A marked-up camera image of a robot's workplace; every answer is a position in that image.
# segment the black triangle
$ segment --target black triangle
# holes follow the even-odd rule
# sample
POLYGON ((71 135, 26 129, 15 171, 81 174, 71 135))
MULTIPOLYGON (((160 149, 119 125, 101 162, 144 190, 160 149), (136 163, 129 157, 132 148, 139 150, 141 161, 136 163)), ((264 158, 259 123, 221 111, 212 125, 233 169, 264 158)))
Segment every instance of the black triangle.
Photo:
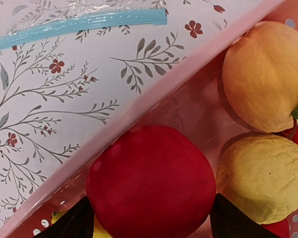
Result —
POLYGON ((280 238, 251 220, 219 193, 210 218, 213 238, 280 238))
POLYGON ((35 238, 92 238, 94 233, 94 211, 87 197, 82 198, 57 222, 35 238))

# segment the blue zipper strip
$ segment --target blue zipper strip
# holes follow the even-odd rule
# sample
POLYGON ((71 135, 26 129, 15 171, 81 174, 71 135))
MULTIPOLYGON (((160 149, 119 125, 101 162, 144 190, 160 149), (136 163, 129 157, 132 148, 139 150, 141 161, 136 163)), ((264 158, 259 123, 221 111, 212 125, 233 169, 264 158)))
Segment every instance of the blue zipper strip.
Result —
POLYGON ((0 50, 85 29, 139 24, 166 25, 167 17, 165 9, 123 10, 52 21, 19 31, 11 36, 0 37, 0 50))

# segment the yellow object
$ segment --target yellow object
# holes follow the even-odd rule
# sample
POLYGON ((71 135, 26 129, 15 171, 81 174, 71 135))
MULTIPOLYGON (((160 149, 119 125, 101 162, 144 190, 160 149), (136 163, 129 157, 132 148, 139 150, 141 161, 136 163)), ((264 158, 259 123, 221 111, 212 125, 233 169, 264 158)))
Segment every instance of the yellow object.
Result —
POLYGON ((275 135, 250 136, 221 156, 217 192, 259 224, 298 209, 298 146, 275 135))
MULTIPOLYGON (((52 214, 51 223, 54 224, 59 218, 61 218, 67 211, 54 212, 52 214)), ((94 218, 94 234, 93 238, 112 238, 105 229, 100 225, 96 216, 94 218)))
POLYGON ((293 127, 298 107, 298 31, 260 22, 234 42, 223 64, 228 102, 252 127, 278 132, 293 127))

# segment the fruit stem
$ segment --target fruit stem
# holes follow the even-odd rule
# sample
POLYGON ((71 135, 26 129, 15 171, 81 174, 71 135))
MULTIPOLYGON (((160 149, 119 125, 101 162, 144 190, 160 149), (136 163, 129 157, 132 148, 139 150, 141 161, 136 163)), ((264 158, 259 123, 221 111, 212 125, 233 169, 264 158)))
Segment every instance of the fruit stem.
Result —
POLYGON ((297 119, 293 117, 293 121, 294 121, 294 126, 293 126, 293 129, 291 130, 291 132, 289 134, 286 134, 286 138, 288 140, 291 140, 293 138, 293 136, 296 134, 296 131, 297 131, 297 119))

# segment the white dot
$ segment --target white dot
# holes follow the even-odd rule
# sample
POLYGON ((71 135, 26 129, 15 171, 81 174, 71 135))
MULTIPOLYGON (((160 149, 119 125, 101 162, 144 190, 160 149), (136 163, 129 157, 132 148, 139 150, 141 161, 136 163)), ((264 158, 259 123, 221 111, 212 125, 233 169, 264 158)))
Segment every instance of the white dot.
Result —
POLYGON ((34 229, 33 230, 33 234, 36 236, 37 234, 40 234, 41 231, 39 229, 34 229))
POLYGON ((293 233, 292 238, 298 238, 298 232, 293 233))
POLYGON ((47 227, 49 227, 49 222, 47 221, 47 220, 45 220, 45 219, 43 219, 42 221, 41 221, 41 224, 42 224, 42 226, 43 227, 45 227, 45 228, 47 228, 47 227))
POLYGON ((293 222, 298 222, 298 215, 294 215, 293 222))
POLYGON ((296 27, 296 23, 295 23, 295 21, 292 20, 292 19, 287 19, 287 20, 285 21, 285 24, 288 25, 288 26, 290 26, 290 27, 292 27, 292 28, 295 28, 295 27, 296 27))

